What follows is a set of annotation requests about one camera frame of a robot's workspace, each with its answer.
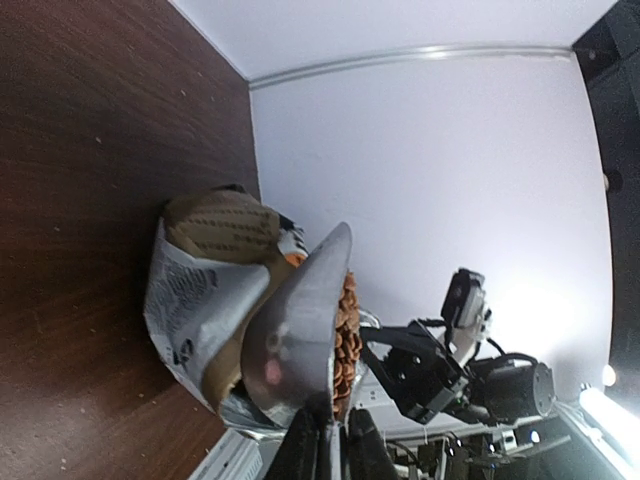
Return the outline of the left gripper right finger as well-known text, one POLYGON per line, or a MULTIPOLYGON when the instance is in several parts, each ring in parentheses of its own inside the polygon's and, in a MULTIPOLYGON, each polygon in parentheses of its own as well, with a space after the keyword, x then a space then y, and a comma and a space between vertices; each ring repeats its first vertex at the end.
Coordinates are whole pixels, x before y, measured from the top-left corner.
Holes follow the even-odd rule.
POLYGON ((347 458, 354 480, 391 480, 395 468, 370 412, 352 409, 348 418, 347 458))

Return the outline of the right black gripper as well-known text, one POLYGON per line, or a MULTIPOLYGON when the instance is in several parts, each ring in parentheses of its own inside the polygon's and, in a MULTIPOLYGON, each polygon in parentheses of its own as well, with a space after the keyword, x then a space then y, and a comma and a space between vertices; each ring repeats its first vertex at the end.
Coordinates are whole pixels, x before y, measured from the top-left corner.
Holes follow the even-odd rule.
POLYGON ((405 327, 362 327, 360 358, 400 414, 428 423, 468 385, 464 370, 430 333, 441 320, 413 320, 405 327))

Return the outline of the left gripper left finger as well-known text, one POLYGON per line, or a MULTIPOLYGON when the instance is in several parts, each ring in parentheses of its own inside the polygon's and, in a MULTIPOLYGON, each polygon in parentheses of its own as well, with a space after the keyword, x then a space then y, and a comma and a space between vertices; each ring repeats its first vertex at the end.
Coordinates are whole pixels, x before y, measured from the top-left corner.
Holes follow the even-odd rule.
POLYGON ((300 409, 267 471, 267 480, 313 480, 319 436, 314 415, 307 408, 300 409))

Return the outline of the metal scoop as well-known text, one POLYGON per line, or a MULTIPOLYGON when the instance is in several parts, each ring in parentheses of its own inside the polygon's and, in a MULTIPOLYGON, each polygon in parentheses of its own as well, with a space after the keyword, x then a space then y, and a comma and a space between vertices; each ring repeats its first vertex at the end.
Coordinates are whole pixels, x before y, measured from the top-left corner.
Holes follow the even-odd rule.
POLYGON ((267 418, 288 427, 303 409, 318 425, 318 479, 344 472, 333 414, 334 348, 352 244, 350 226, 339 223, 258 309, 241 352, 244 386, 267 418))

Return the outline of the dog food bag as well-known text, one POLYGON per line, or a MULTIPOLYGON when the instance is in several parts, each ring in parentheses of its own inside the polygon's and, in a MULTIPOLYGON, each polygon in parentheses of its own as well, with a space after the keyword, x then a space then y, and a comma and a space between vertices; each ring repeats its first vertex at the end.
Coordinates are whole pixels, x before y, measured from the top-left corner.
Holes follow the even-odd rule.
POLYGON ((302 229, 238 184, 169 201, 157 225, 144 302, 150 338, 196 400, 256 440, 286 430, 246 393, 244 333, 307 256, 302 229))

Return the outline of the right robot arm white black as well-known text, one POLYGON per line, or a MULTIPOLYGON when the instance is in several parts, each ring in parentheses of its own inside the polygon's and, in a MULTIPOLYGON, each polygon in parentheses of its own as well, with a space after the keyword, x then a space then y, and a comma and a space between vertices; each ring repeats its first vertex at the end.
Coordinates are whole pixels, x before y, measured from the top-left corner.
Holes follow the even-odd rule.
POLYGON ((555 401, 552 370, 522 353, 461 366, 427 329, 362 327, 361 360, 400 414, 426 425, 445 413, 467 424, 514 424, 548 415, 555 401))

